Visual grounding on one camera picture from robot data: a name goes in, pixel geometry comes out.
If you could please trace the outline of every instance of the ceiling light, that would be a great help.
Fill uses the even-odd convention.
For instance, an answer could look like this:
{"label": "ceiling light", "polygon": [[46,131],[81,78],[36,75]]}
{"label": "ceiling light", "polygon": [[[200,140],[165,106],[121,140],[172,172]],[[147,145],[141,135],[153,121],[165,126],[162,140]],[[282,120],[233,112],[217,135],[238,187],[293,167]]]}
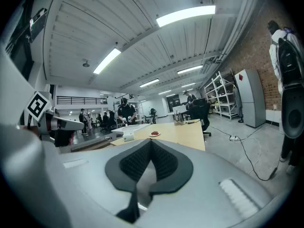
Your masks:
{"label": "ceiling light", "polygon": [[200,15],[215,14],[215,6],[200,6],[190,9],[183,9],[174,13],[167,14],[156,19],[159,27],[176,22],[181,19],[187,19]]}
{"label": "ceiling light", "polygon": [[105,59],[98,65],[98,67],[94,70],[94,74],[100,74],[100,72],[110,63],[112,62],[112,60],[117,57],[121,52],[119,50],[117,50],[116,48],[113,49],[113,51],[111,51],[109,53],[109,55],[107,55],[105,57]]}
{"label": "ceiling light", "polygon": [[184,86],[182,86],[182,87],[187,87],[187,86],[191,86],[191,85],[193,85],[193,84],[195,84],[195,83],[192,83],[192,84],[188,84],[188,85],[184,85]]}
{"label": "ceiling light", "polygon": [[150,84],[156,83],[156,82],[158,82],[158,81],[159,81],[159,79],[157,78],[157,79],[152,80],[152,81],[150,81],[150,82],[148,82],[148,83],[145,83],[145,84],[143,84],[143,85],[140,85],[139,87],[145,87],[145,86],[148,86],[148,85],[150,85]]}
{"label": "ceiling light", "polygon": [[171,91],[171,90],[167,90],[167,91],[161,92],[161,93],[159,93],[159,95],[164,94],[164,93],[167,93],[167,92],[170,92],[170,91]]}
{"label": "ceiling light", "polygon": [[199,66],[194,66],[194,67],[191,67],[191,68],[187,68],[187,69],[184,69],[184,70],[181,70],[181,71],[177,71],[177,74],[186,73],[186,72],[189,72],[189,71],[192,71],[192,70],[201,68],[201,67],[203,67],[203,65],[199,65]]}

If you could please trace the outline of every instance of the gray refrigerator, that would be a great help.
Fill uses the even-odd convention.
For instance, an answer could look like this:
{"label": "gray refrigerator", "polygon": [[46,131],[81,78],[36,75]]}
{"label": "gray refrigerator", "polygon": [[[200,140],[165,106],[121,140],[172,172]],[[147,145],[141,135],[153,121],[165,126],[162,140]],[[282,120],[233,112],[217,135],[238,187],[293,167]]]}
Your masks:
{"label": "gray refrigerator", "polygon": [[242,101],[244,123],[258,127],[266,121],[264,93],[255,69],[244,69],[235,75]]}

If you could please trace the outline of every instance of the shoe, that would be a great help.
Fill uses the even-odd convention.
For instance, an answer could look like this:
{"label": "shoe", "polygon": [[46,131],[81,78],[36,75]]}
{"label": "shoe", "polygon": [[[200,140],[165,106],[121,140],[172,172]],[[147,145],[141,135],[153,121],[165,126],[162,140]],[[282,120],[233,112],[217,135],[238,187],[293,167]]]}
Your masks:
{"label": "shoe", "polygon": [[294,165],[289,165],[288,168],[287,168],[287,170],[286,170],[286,173],[288,175],[291,175],[294,172],[294,169],[295,169]]}
{"label": "shoe", "polygon": [[287,160],[287,158],[280,157],[280,162],[285,162],[286,160]]}

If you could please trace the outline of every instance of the kettle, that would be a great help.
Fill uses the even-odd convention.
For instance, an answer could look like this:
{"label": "kettle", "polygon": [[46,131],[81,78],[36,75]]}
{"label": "kettle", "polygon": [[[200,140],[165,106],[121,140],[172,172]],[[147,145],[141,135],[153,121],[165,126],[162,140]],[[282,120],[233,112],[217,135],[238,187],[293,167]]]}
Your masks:
{"label": "kettle", "polygon": [[173,119],[174,125],[182,125],[184,123],[184,118],[182,117],[182,114],[178,111],[174,113]]}

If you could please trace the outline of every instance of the white plate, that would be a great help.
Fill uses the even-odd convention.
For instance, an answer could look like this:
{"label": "white plate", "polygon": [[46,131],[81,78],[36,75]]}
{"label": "white plate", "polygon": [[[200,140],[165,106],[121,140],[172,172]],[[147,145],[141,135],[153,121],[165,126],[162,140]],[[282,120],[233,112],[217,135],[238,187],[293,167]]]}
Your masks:
{"label": "white plate", "polygon": [[161,133],[160,133],[160,132],[158,132],[158,135],[152,135],[152,134],[149,134],[149,136],[150,136],[150,137],[156,137],[156,136],[159,136],[159,135],[161,135]]}

